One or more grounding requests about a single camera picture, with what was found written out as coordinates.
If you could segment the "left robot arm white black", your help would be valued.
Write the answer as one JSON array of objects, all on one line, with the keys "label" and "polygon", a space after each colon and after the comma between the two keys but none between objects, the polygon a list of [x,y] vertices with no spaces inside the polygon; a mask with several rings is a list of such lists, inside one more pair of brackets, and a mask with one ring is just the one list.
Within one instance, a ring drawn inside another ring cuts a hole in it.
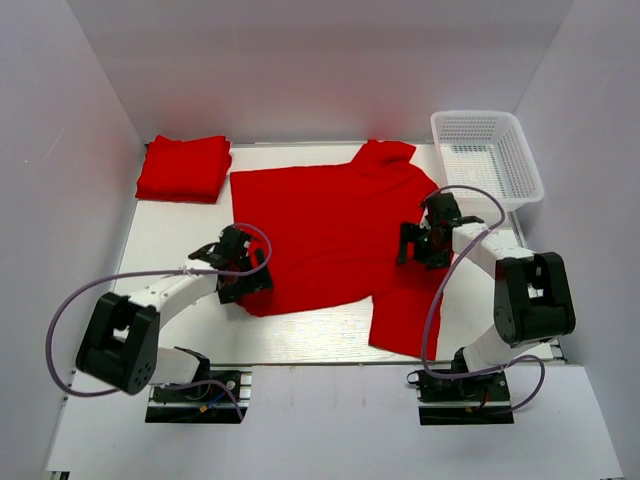
[{"label": "left robot arm white black", "polygon": [[188,255],[178,270],[134,292],[108,292],[96,302],[76,355],[76,368],[135,395],[148,385],[177,386],[199,399],[211,387],[209,360],[184,347],[159,345],[163,327],[200,299],[216,294],[221,304],[270,290],[271,242],[256,227],[236,223],[219,239]]}]

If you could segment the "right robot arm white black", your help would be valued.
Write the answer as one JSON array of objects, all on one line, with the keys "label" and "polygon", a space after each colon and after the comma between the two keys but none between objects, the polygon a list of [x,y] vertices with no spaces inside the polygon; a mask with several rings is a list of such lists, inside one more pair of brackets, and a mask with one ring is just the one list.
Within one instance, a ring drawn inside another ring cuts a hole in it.
[{"label": "right robot arm white black", "polygon": [[486,389],[487,375],[529,359],[538,344],[571,334],[576,316],[562,257],[506,244],[496,231],[502,223],[463,215],[453,191],[448,186],[427,195],[421,221],[401,224],[396,262],[413,259],[429,270],[444,270],[428,322],[463,260],[493,279],[492,326],[459,350],[462,367],[440,376],[451,380],[459,396],[472,399]]}]

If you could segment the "folded red t shirt stack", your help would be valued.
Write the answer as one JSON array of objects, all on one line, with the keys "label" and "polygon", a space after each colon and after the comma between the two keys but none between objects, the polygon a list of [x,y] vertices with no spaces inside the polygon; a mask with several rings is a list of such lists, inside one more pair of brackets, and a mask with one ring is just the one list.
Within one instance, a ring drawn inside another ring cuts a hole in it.
[{"label": "folded red t shirt stack", "polygon": [[148,201],[215,204],[231,167],[231,142],[225,136],[149,143],[136,198]]}]

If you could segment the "white plastic basket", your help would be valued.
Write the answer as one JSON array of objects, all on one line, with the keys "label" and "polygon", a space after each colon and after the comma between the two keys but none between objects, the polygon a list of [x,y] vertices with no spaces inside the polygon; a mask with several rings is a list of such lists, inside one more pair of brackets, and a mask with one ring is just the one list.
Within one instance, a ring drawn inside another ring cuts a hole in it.
[{"label": "white plastic basket", "polygon": [[431,116],[442,183],[480,188],[507,212],[537,203],[544,187],[518,119],[492,110],[447,110]]}]

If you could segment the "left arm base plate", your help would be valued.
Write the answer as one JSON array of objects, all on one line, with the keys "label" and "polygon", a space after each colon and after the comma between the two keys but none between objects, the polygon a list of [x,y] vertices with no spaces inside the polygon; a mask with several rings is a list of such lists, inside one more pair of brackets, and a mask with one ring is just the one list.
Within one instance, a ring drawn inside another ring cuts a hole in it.
[{"label": "left arm base plate", "polygon": [[[231,391],[241,415],[245,416],[250,402],[252,370],[249,367],[212,368],[209,377]],[[147,402],[145,422],[238,425],[242,419],[226,391],[218,384],[208,383],[184,390],[153,387]]]}]

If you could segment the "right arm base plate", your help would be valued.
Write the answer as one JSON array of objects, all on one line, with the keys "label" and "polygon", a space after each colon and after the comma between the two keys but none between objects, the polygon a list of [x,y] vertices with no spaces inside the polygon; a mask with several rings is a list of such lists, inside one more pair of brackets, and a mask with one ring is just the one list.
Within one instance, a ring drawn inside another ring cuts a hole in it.
[{"label": "right arm base plate", "polygon": [[514,423],[511,396],[504,373],[445,380],[424,370],[407,375],[417,391],[421,426],[507,425]]}]

